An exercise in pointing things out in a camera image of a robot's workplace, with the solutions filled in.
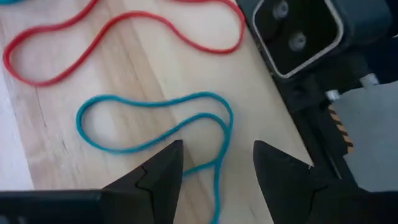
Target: light wood table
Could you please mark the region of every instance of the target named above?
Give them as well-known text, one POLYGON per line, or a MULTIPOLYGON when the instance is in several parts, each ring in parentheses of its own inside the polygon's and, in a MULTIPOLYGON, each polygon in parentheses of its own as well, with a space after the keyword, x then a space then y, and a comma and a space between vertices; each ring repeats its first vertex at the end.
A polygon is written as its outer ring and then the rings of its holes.
MULTIPOLYGON (((63 21, 88 0, 26 0, 0 6, 0 45, 18 32, 63 21)), ((181 4, 167 0, 103 0, 81 23, 25 42, 14 65, 31 79, 52 77, 71 64, 111 17, 145 10, 170 19, 184 34, 209 47, 228 47, 238 36, 238 20, 224 5, 181 4)), ((211 55, 182 43, 162 24, 136 19, 118 24, 70 78, 32 88, 0 70, 0 189, 101 188, 133 170, 173 139, 183 139, 185 167, 210 160, 222 133, 200 121, 148 151, 115 156, 87 145, 75 130, 75 115, 88 98, 117 94, 137 100, 163 100, 195 91, 214 91, 233 107, 236 122, 225 157, 220 223, 272 223, 252 162, 254 140, 262 139, 311 164, 302 140, 246 32, 231 55, 211 55)), ((196 101, 146 110, 102 103, 87 114, 85 128, 105 146, 132 146, 197 112, 227 118, 219 104, 196 101)), ((213 212, 212 171, 182 185, 176 223, 207 223, 213 212)))

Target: screw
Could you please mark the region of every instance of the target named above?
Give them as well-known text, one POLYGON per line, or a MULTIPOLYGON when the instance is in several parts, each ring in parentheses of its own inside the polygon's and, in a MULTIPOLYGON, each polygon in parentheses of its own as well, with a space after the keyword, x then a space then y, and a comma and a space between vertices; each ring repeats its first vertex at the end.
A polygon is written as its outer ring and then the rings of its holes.
POLYGON ((328 99, 331 102, 334 102, 334 101, 340 99, 340 93, 338 92, 338 90, 329 90, 326 92, 326 96, 328 97, 328 99))
POLYGON ((377 79, 376 74, 374 74, 374 73, 370 73, 370 74, 366 75, 365 77, 362 77, 360 79, 360 82, 365 89, 367 89, 371 86, 376 86, 376 85, 380 84, 379 80, 377 79))
POLYGON ((302 32, 298 32, 290 38, 289 47, 294 52, 299 52, 304 49, 306 43, 307 37, 302 32))
POLYGON ((289 5, 285 0, 283 0, 274 7, 272 13, 277 20, 284 19, 289 13, 289 5))

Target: wooden surface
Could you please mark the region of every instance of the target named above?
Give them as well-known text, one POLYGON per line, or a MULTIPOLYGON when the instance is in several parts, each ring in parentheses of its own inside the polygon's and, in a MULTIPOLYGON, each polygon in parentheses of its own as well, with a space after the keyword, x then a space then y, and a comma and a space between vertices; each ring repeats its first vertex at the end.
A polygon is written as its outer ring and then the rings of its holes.
MULTIPOLYGON (((59 22, 88 0, 26 0, 0 6, 0 45, 21 30, 59 22)), ((17 70, 35 80, 52 77, 71 64, 112 16, 146 10, 170 19, 184 34, 209 47, 228 47, 238 21, 224 5, 181 4, 167 0, 103 0, 81 23, 25 42, 13 55, 17 70)), ((252 144, 267 141, 311 163, 302 140, 259 53, 246 32, 231 55, 198 52, 163 25, 147 19, 118 24, 70 78, 48 88, 32 88, 0 76, 0 189, 100 188, 153 156, 173 139, 183 139, 185 167, 213 158, 222 133, 200 121, 153 149, 115 156, 87 145, 75 130, 75 114, 88 98, 112 93, 137 100, 163 100, 195 91, 225 97, 235 113, 231 147, 222 170, 221 223, 272 223, 257 184, 252 144)), ((227 118, 212 101, 146 110, 117 103, 95 106, 85 119, 90 136, 105 146, 145 141, 197 112, 227 118)), ((207 223, 213 211, 212 171, 184 181, 176 223, 207 223)))

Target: rubber band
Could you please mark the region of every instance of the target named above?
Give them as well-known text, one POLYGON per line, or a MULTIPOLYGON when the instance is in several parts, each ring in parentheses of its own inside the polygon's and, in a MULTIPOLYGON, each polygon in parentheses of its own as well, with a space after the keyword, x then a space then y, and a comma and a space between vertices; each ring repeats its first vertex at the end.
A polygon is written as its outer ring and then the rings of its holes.
POLYGON ((184 126, 197 121, 199 119, 212 119, 213 121, 216 121, 222 128, 224 132, 224 141, 221 144, 220 150, 217 153, 217 156, 202 165, 193 167, 187 171, 184 172, 184 176, 188 176, 190 174, 194 174, 196 172, 199 172, 201 170, 209 169, 214 167, 214 176, 213 176, 213 191, 214 191, 214 198, 215 198, 215 207, 214 207, 214 213, 213 213, 213 218, 210 223, 215 224, 218 223, 218 219, 220 217, 220 211, 221 211, 221 200, 220 200, 220 174, 221 174, 221 165, 223 163, 224 156, 228 150, 229 142, 231 139, 231 132, 232 132, 232 127, 234 123, 234 115, 232 112, 232 109, 228 102, 222 98, 221 96, 211 93, 211 92, 199 92, 199 93, 192 93, 187 96, 183 96, 181 98, 175 98, 172 100, 165 100, 165 101, 158 101, 158 102, 145 102, 145 101, 134 101, 134 100, 129 100, 125 98, 121 98, 120 96, 116 95, 98 95, 95 97, 90 98, 86 102, 83 103, 83 105, 80 107, 80 109, 77 112, 76 115, 76 128, 79 133, 79 135, 91 146, 101 149, 106 152, 110 152, 113 154, 125 154, 125 153, 135 153, 135 152, 140 152, 143 150, 148 149, 148 147, 151 147, 153 145, 156 145, 157 143, 163 141, 167 137, 173 135, 176 133, 178 130, 183 128, 184 126), (119 103, 129 105, 129 106, 138 106, 138 107, 144 107, 144 108, 161 108, 161 107, 168 107, 168 106, 173 106, 177 104, 181 104, 187 101, 191 101, 197 98, 212 98, 216 101, 219 101, 227 110, 229 114, 229 123, 226 124, 221 118, 218 116, 211 114, 211 113, 198 113, 190 118, 187 118, 183 121, 181 121, 176 127, 164 132, 160 136, 148 140, 142 144, 138 144, 133 147, 128 147, 128 148, 108 148, 99 145, 88 135, 85 133, 83 126, 82 126, 82 120, 83 120, 83 115, 87 111, 88 108, 91 106, 101 103, 104 101, 117 101, 119 103))
POLYGON ((110 21, 108 21, 103 28, 100 30, 98 35, 94 38, 92 43, 88 46, 88 48, 83 52, 83 54, 77 59, 76 62, 72 63, 65 71, 59 73, 57 76, 48 79, 46 81, 42 82, 36 82, 33 80, 29 80, 28 78, 22 77, 12 66, 11 64, 11 54, 12 51, 21 43, 23 43, 26 39, 32 37, 33 35, 36 34, 41 34, 41 33, 46 33, 46 32, 54 32, 57 30, 62 30, 66 29, 68 27, 71 27, 75 25, 77 22, 81 21, 83 18, 85 18, 91 10, 96 6, 96 4, 99 2, 99 0, 91 0, 86 7, 83 8, 77 15, 73 16, 72 18, 68 19, 65 22, 61 22, 59 24, 54 24, 54 25, 47 25, 47 26, 36 26, 36 27, 31 27, 26 29, 25 31, 21 32, 20 34, 16 35, 11 42, 9 42, 6 47, 4 48, 2 60, 4 67, 6 70, 10 73, 11 76, 14 78, 18 79, 19 81, 26 83, 31 86, 49 86, 56 84, 66 77, 69 77, 92 53, 92 51, 95 49, 95 47, 101 42, 101 39, 105 36, 107 31, 118 23, 119 21, 129 19, 129 18, 135 18, 135 17, 144 17, 148 19, 153 19, 156 21, 159 21, 166 25, 170 30, 182 41, 184 41, 186 44, 192 46, 193 48, 203 51, 203 52, 208 52, 211 54, 230 54, 237 50, 239 46, 241 45, 241 42, 243 40, 243 34, 244 34, 244 29, 245 29, 245 22, 244 22, 244 15, 240 11, 239 7, 235 5, 235 3, 232 3, 230 0, 173 0, 173 1, 178 1, 178 2, 187 2, 187 3, 198 3, 198 2, 222 2, 226 4, 228 7, 230 7, 239 17, 240 20, 240 32, 239 32, 239 38, 238 41, 230 48, 227 49, 211 49, 208 47, 204 47, 200 44, 195 43, 194 41, 188 39, 188 37, 185 37, 183 34, 178 31, 178 29, 171 23, 169 22, 166 18, 162 16, 158 16, 156 14, 150 13, 150 12, 145 12, 145 11, 129 11, 122 13, 114 18, 112 18, 110 21))

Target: red rubber band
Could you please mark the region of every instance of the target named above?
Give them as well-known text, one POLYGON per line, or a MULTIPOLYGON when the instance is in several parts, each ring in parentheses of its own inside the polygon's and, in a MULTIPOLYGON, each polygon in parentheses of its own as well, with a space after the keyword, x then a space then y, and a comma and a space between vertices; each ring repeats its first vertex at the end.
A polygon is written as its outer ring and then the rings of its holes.
POLYGON ((200 44, 197 44, 193 42, 192 40, 188 39, 185 37, 183 34, 181 34, 177 28, 169 22, 166 18, 149 13, 149 12, 144 12, 144 11, 129 11, 125 12, 123 14, 120 14, 114 18, 112 18, 110 21, 108 21, 103 28, 100 30, 98 35, 94 38, 92 43, 88 46, 88 48, 83 52, 83 54, 78 58, 76 62, 74 62, 71 66, 69 66, 65 71, 62 73, 58 74, 56 77, 51 78, 46 81, 42 82, 35 82, 26 78, 21 77, 14 69, 14 67, 11 65, 10 62, 10 57, 12 51, 23 41, 28 39, 29 37, 39 34, 39 33, 44 33, 44 32, 53 32, 56 30, 62 30, 67 27, 71 27, 80 20, 82 20, 84 17, 86 17, 90 11, 95 7, 96 3, 98 3, 99 0, 91 0, 86 7, 83 8, 77 15, 74 17, 70 18, 69 20, 65 22, 61 22, 59 24, 54 24, 54 25, 49 25, 49 26, 36 26, 36 27, 31 27, 26 29, 25 31, 21 32, 20 34, 16 35, 10 43, 8 43, 4 49, 2 60, 4 63, 4 66, 6 70, 10 73, 11 76, 14 78, 20 80, 23 83, 26 83, 31 86, 49 86, 56 84, 60 81, 62 81, 64 78, 68 77, 73 71, 75 71, 85 60, 86 58, 90 55, 90 53, 94 50, 94 48, 98 45, 98 43, 101 41, 101 39, 104 37, 104 35, 109 31, 109 29, 118 23, 121 20, 125 20, 128 18, 133 18, 133 17, 145 17, 149 19, 154 19, 156 21, 159 21, 163 24, 165 24, 168 28, 170 28, 177 37, 179 37, 182 41, 187 43, 188 45, 192 46, 195 49, 198 49, 203 52, 208 52, 211 54, 230 54, 237 50, 239 46, 242 43, 243 40, 243 34, 245 30, 245 21, 244 21, 244 16, 241 10, 235 3, 231 2, 230 0, 174 0, 174 1, 179 1, 179 2, 210 2, 210 1, 217 1, 217 2, 222 2, 226 4, 228 7, 230 7, 239 17, 240 20, 240 31, 239 31, 239 39, 237 43, 227 49, 211 49, 208 47, 204 47, 200 44))

